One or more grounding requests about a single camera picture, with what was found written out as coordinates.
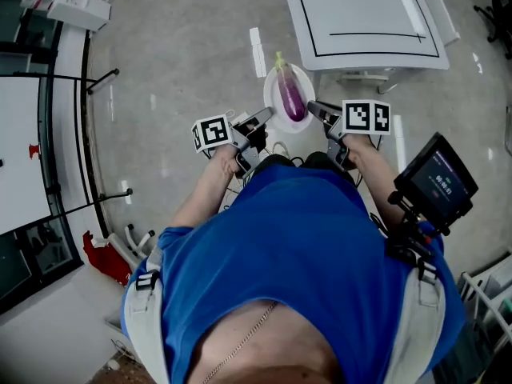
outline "white table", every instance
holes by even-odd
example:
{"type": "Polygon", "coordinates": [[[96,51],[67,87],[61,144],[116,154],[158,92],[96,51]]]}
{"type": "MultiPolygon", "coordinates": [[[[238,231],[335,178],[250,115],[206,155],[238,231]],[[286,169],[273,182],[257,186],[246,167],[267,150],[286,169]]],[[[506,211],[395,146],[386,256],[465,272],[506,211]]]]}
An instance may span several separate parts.
{"type": "Polygon", "coordinates": [[[326,71],[398,69],[386,92],[421,69],[449,68],[425,0],[288,0],[307,70],[318,92],[326,71]]]}
{"type": "Polygon", "coordinates": [[[38,145],[39,78],[0,78],[0,234],[51,215],[38,145]]]}

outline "red bag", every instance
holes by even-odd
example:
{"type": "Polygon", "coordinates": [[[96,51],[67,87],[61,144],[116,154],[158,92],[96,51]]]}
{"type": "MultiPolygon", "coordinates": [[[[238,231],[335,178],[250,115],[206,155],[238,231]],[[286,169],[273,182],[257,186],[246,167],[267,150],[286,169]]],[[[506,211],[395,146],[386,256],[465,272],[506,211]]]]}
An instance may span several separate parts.
{"type": "Polygon", "coordinates": [[[89,231],[83,234],[83,249],[89,258],[89,262],[103,274],[112,277],[123,286],[128,284],[131,277],[131,269],[125,259],[111,245],[94,247],[93,237],[89,231]]]}

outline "shoulder strap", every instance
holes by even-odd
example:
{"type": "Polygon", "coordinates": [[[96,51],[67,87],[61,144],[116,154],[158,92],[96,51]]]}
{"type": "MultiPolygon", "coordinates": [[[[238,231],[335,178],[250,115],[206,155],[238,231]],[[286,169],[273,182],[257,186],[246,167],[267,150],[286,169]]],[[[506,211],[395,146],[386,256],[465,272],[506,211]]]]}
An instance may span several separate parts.
{"type": "Polygon", "coordinates": [[[434,354],[445,319],[445,291],[438,278],[413,268],[406,281],[402,314],[385,384],[416,382],[434,354]]]}
{"type": "Polygon", "coordinates": [[[146,274],[128,288],[125,300],[125,323],[135,352],[157,384],[170,384],[163,350],[162,251],[155,247],[148,257],[146,274]]]}

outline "blue t-shirt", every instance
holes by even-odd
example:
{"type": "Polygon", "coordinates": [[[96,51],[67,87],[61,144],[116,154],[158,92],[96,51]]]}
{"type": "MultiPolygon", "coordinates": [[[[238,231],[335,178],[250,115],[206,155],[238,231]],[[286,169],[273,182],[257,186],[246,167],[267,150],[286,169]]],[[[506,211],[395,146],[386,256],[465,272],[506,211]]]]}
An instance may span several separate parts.
{"type": "MultiPolygon", "coordinates": [[[[330,171],[288,166],[252,178],[231,208],[200,227],[167,228],[158,245],[170,381],[185,381],[196,343],[217,320],[244,303],[270,299],[323,333],[348,383],[382,382],[410,272],[385,254],[385,241],[351,184],[330,171]]],[[[446,316],[429,369],[465,320],[441,238],[431,249],[446,316]]]]}

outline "plate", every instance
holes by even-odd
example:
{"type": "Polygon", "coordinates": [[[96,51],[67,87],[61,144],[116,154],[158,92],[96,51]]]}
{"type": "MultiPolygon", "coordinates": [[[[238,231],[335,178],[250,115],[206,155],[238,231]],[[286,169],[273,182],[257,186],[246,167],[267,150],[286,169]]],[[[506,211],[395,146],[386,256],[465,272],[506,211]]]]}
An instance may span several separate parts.
{"type": "MultiPolygon", "coordinates": [[[[316,96],[314,95],[313,84],[308,78],[306,73],[294,64],[290,64],[292,70],[295,73],[295,81],[297,83],[298,90],[301,93],[302,99],[305,100],[306,105],[308,101],[314,101],[316,96]]],[[[312,113],[307,111],[307,116],[299,122],[292,121],[286,114],[285,107],[282,104],[281,93],[279,92],[278,86],[278,72],[275,67],[270,70],[266,76],[265,86],[263,87],[263,101],[265,106],[271,106],[274,108],[274,116],[271,121],[275,127],[281,131],[288,132],[290,134],[297,134],[303,131],[313,120],[312,113]]]]}

